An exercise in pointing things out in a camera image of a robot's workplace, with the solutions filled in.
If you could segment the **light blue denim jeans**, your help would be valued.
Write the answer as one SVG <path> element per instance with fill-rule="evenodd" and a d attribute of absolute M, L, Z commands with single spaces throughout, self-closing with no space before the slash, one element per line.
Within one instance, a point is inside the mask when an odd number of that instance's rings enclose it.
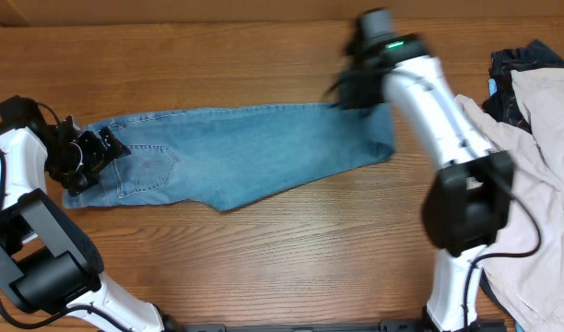
<path fill-rule="evenodd" d="M 195 201 L 218 211 L 321 178 L 384 162 L 394 153 L 391 109 L 327 103 L 263 104 L 138 113 L 108 127 L 131 151 L 66 208 Z"/>

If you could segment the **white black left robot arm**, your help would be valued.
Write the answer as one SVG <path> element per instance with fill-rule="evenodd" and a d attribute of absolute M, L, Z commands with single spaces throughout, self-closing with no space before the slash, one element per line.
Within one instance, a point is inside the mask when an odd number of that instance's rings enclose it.
<path fill-rule="evenodd" d="M 180 331 L 104 271 L 99 250 L 46 191 L 47 177 L 71 195 L 129 154 L 107 127 L 84 131 L 72 117 L 48 124 L 44 104 L 20 96 L 0 102 L 0 315 L 36 329 L 65 316 L 101 331 Z"/>

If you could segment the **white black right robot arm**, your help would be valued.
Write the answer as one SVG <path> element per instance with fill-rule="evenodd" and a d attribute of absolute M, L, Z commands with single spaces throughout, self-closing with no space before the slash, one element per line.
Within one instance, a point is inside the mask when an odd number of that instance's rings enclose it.
<path fill-rule="evenodd" d="M 513 179 L 514 166 L 470 122 L 455 100 L 441 61 L 421 36 L 399 35 L 387 8 L 358 16 L 345 53 L 350 65 L 335 87 L 343 106 L 398 107 L 435 169 L 421 220 L 436 248 L 432 291 L 418 319 L 382 320 L 381 331 L 503 331 L 482 320 L 476 296 L 488 252 L 507 224 L 510 199 L 492 180 Z"/>

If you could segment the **brown cardboard backboard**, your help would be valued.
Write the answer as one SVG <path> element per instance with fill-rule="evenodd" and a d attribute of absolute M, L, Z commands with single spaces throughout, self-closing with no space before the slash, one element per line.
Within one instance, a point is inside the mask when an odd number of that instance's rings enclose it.
<path fill-rule="evenodd" d="M 564 17 L 564 0 L 0 0 L 0 26 L 350 20 L 377 7 L 396 18 Z"/>

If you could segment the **beige cloth garment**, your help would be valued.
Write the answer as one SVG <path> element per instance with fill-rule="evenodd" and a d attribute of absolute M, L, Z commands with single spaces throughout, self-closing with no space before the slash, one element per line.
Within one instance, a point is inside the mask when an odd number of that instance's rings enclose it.
<path fill-rule="evenodd" d="M 517 169 L 512 191 L 527 206 L 511 205 L 495 252 L 534 247 L 534 215 L 541 228 L 537 253 L 522 259 L 488 259 L 484 271 L 501 305 L 526 331 L 564 331 L 564 69 L 514 71 L 512 88 L 529 132 L 495 121 L 463 96 L 457 101 L 475 125 Z"/>

